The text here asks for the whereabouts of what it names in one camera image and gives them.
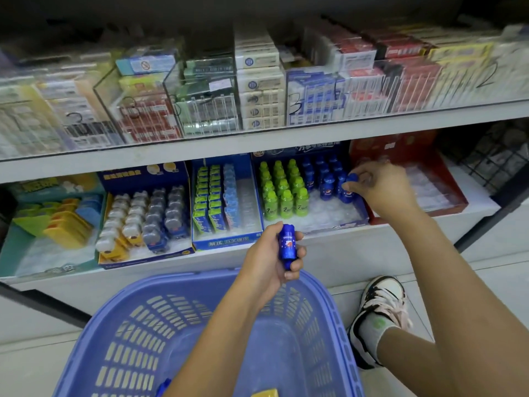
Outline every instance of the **forearm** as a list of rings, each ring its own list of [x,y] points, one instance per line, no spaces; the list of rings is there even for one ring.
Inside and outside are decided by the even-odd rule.
[[[231,397],[258,310],[237,278],[163,397]]]
[[[432,218],[418,213],[392,226],[408,251],[436,345],[459,391],[468,396],[521,392],[529,332]]]

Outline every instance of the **white sneaker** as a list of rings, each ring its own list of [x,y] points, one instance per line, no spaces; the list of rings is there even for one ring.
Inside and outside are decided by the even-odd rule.
[[[412,327],[412,321],[408,316],[406,292],[400,282],[392,276],[379,276],[371,280],[362,294],[360,312],[349,329],[349,340],[354,358],[362,369],[382,366],[376,360],[376,352],[371,354],[367,350],[366,343],[359,332],[360,325],[372,312],[385,316],[403,330]]]

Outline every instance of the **basket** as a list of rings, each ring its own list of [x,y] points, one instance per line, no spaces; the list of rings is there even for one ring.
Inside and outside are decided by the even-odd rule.
[[[198,340],[237,270],[139,280],[92,317],[54,397],[154,397]],[[330,294],[307,272],[284,284],[258,315],[234,396],[277,388],[280,397],[363,397]]]

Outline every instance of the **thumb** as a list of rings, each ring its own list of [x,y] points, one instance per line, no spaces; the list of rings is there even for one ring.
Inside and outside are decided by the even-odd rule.
[[[265,228],[261,234],[261,238],[274,239],[277,237],[277,234],[283,229],[283,221],[278,221],[276,224],[271,224]]]
[[[342,188],[349,192],[354,192],[364,197],[368,191],[367,187],[364,184],[358,183],[356,181],[349,181],[348,183],[343,183]]]

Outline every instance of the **white shelf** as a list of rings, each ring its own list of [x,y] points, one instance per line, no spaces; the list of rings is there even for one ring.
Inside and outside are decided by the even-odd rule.
[[[0,161],[0,184],[90,171],[200,159],[306,144],[516,119],[529,114],[529,100],[383,116],[349,122],[280,128],[222,137],[124,146],[86,152]]]
[[[499,206],[459,167],[449,170],[469,202],[458,214],[435,218],[446,236],[455,242],[483,217]],[[362,226],[313,234],[303,240],[308,254],[305,268],[326,287],[356,283],[380,274],[412,272],[407,253],[387,224]],[[178,258],[158,260],[118,269],[97,269],[43,280],[13,284],[21,291],[39,291],[93,314],[106,300],[134,281],[163,273],[184,273],[234,268],[242,264],[251,244],[197,252]]]

